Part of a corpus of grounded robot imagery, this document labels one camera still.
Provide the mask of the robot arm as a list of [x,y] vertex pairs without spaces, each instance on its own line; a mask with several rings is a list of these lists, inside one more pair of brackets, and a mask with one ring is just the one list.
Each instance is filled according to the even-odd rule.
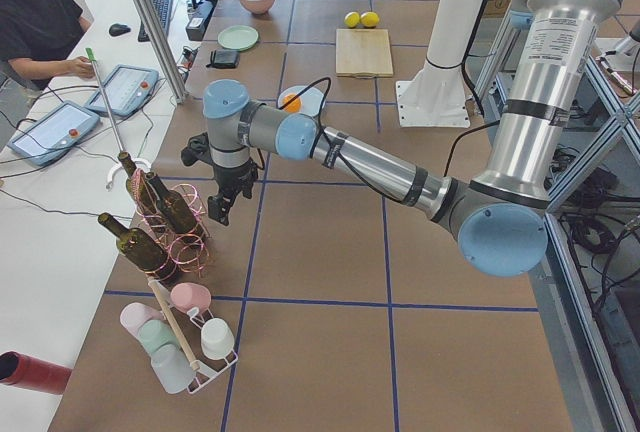
[[238,195],[257,178],[255,149],[313,159],[353,176],[378,194],[422,211],[449,232],[474,268],[499,277],[530,271],[545,256],[544,180],[601,24],[623,0],[512,0],[513,22],[528,26],[526,42],[486,167],[469,181],[440,176],[318,119],[290,114],[250,98],[221,79],[203,93],[207,129],[182,150],[185,165],[209,165],[217,193],[209,216],[226,223]]

